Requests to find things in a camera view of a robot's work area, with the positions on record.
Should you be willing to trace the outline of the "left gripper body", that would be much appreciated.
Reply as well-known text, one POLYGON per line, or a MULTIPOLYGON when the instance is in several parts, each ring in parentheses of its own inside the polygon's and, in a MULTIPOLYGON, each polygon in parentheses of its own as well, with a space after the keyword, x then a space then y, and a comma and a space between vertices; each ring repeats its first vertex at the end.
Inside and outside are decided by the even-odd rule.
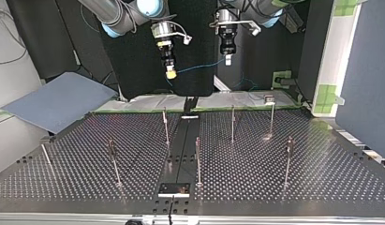
POLYGON ((236 24, 220 25, 218 28, 218 36, 221 39, 220 52, 222 54, 235 54, 236 53, 235 38, 237 36, 237 25, 236 24))

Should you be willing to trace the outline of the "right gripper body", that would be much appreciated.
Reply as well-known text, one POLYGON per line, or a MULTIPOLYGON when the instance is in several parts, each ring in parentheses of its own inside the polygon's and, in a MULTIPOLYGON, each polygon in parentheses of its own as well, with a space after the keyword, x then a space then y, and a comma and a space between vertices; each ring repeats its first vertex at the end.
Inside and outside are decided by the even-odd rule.
POLYGON ((173 53, 173 42, 170 37, 162 37, 156 41, 156 46, 160 51, 160 58, 165 67, 175 65, 175 55, 173 53))

